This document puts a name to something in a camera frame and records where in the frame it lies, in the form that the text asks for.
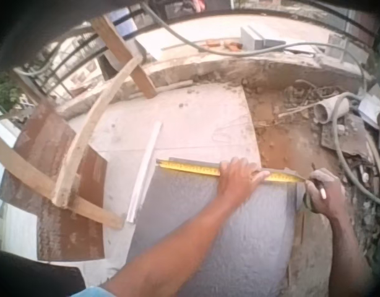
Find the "plastic pipe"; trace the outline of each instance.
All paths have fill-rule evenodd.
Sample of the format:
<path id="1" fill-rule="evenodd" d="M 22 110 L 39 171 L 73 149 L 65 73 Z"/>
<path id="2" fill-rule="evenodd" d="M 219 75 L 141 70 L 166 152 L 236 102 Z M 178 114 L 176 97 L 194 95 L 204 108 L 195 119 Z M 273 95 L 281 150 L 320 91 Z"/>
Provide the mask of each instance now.
<path id="1" fill-rule="evenodd" d="M 340 95 L 336 95 L 328 99 L 325 99 L 314 106 L 315 118 L 317 119 L 319 123 L 326 124 L 333 119 L 332 117 L 333 109 L 339 98 L 340 98 Z M 338 107 L 337 118 L 345 115 L 349 111 L 350 111 L 350 102 L 348 98 L 344 98 Z"/>

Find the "person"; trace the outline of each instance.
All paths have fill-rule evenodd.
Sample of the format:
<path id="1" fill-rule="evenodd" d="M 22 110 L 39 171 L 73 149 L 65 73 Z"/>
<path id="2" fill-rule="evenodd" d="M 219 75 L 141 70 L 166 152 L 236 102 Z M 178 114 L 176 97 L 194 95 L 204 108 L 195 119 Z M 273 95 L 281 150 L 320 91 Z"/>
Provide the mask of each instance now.
<path id="1" fill-rule="evenodd" d="M 245 158 L 222 162 L 216 198 L 198 215 L 126 264 L 100 287 L 88 288 L 75 296 L 174 296 L 196 273 L 230 215 L 270 174 L 260 171 L 255 175 L 256 169 Z M 332 228 L 329 296 L 363 296 L 370 271 L 345 209 L 340 180 L 326 169 L 312 172 L 310 178 L 323 184 L 327 196 L 322 199 L 314 183 L 306 181 L 314 210 L 325 215 Z"/>

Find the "green leaves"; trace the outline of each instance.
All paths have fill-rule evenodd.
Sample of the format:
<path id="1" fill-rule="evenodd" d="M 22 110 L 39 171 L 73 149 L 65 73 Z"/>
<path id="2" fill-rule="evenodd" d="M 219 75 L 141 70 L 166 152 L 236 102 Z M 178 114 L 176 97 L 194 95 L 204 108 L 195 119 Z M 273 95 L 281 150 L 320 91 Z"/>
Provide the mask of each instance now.
<path id="1" fill-rule="evenodd" d="M 5 72 L 0 74 L 0 108 L 9 111 L 22 94 L 20 88 L 13 83 L 9 75 Z"/>

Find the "electrical cable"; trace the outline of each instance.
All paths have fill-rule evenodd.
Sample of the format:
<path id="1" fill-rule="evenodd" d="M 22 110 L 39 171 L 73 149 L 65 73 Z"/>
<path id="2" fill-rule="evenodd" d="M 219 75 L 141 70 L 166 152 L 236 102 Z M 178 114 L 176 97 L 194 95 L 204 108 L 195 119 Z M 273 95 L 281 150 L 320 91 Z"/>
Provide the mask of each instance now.
<path id="1" fill-rule="evenodd" d="M 45 72 L 50 67 L 50 65 L 54 62 L 54 59 L 55 59 L 56 55 L 58 54 L 61 45 L 62 45 L 62 42 L 60 42 L 54 48 L 53 54 L 51 55 L 51 57 L 49 58 L 49 60 L 39 70 L 36 70 L 36 71 L 33 71 L 33 72 L 25 72 L 25 71 L 22 71 L 21 69 L 19 69 L 18 67 L 14 68 L 13 70 L 16 73 L 18 73 L 20 75 L 24 75 L 24 76 L 35 76 L 35 75 L 38 75 L 38 74 L 41 74 L 41 73 Z"/>
<path id="2" fill-rule="evenodd" d="M 140 5 L 142 6 L 143 10 L 146 11 L 146 13 L 148 13 L 148 15 L 154 20 L 154 22 L 160 24 L 163 28 L 165 28 L 165 30 L 167 30 L 168 32 L 170 32 L 177 39 L 181 40 L 183 43 L 185 43 L 187 45 L 192 46 L 193 48 L 196 48 L 196 49 L 198 49 L 200 51 L 206 51 L 206 52 L 211 53 L 211 54 L 218 54 L 218 55 L 221 55 L 221 56 L 229 56 L 229 57 L 235 57 L 235 58 L 245 58 L 245 57 L 256 56 L 258 54 L 269 53 L 269 52 L 272 52 L 272 51 L 283 50 L 285 48 L 290 48 L 292 46 L 298 46 L 298 45 L 326 46 L 326 47 L 330 47 L 330 48 L 337 48 L 338 50 L 341 50 L 344 53 L 348 54 L 355 61 L 355 64 L 358 66 L 358 68 L 360 70 L 363 88 L 361 88 L 361 95 L 355 95 L 355 94 L 350 93 L 350 92 L 345 92 L 345 93 L 340 94 L 340 97 L 337 99 L 336 104 L 334 105 L 333 114 L 332 114 L 333 115 L 333 118 L 332 118 L 333 131 L 332 132 L 333 132 L 333 136 L 334 136 L 334 145 L 335 145 L 335 149 L 336 149 L 336 152 L 337 152 L 337 156 L 339 158 L 339 162 L 342 164 L 344 171 L 346 172 L 347 176 L 350 178 L 350 180 L 352 181 L 352 183 L 364 195 L 366 195 L 371 200 L 373 200 L 375 203 L 377 203 L 377 204 L 380 205 L 380 198 L 377 197 L 377 196 L 375 196 L 369 190 L 367 190 L 359 182 L 359 180 L 357 180 L 356 176 L 351 172 L 350 167 L 348 166 L 347 162 L 345 161 L 343 152 L 341 151 L 340 142 L 339 142 L 339 134 L 337 132 L 338 110 L 339 110 L 339 106 L 340 106 L 341 102 L 346 97 L 349 97 L 349 98 L 356 99 L 356 100 L 360 101 L 365 96 L 366 89 L 367 89 L 367 81 L 366 81 L 366 77 L 365 77 L 365 72 L 364 72 L 361 64 L 359 63 L 359 61 L 354 57 L 354 55 L 352 55 L 348 50 L 346 50 L 345 48 L 342 48 L 340 46 L 331 45 L 331 44 L 328 44 L 328 43 L 319 43 L 319 42 L 299 42 L 299 43 L 293 43 L 293 44 L 290 44 L 290 45 L 279 45 L 279 46 L 273 46 L 271 48 L 266 48 L 266 49 L 262 49 L 262 50 L 260 49 L 260 50 L 257 50 L 257 51 L 248 51 L 247 53 L 227 53 L 227 52 L 224 52 L 224 51 L 214 51 L 214 50 L 211 50 L 211 49 L 208 49 L 208 48 L 203 48 L 203 47 L 195 44 L 194 42 L 186 39 L 185 37 L 181 36 L 180 34 L 176 33 L 174 30 L 172 30 L 170 28 L 170 26 L 167 23 L 165 23 L 161 18 L 159 18 L 159 16 L 157 14 L 155 14 L 154 11 L 151 10 L 151 8 L 145 2 L 141 2 Z"/>

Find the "tape measure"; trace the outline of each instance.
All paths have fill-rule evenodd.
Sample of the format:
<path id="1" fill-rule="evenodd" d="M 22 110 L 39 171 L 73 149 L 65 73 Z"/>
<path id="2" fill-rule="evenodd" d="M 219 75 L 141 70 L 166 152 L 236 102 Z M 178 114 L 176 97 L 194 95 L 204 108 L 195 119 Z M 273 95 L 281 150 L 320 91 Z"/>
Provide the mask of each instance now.
<path id="1" fill-rule="evenodd" d="M 204 174 L 204 175 L 220 176 L 220 170 L 219 168 L 216 168 L 216 167 L 193 165 L 193 164 L 180 163 L 176 161 L 165 161 L 165 160 L 158 160 L 157 164 L 162 168 L 168 168 L 172 170 L 192 172 L 192 173 Z M 266 181 L 276 181 L 276 182 L 281 182 L 281 183 L 301 183 L 304 181 L 304 178 L 295 174 L 284 173 L 275 169 L 262 169 L 262 170 L 267 170 L 271 172 L 270 176 L 266 178 Z"/>

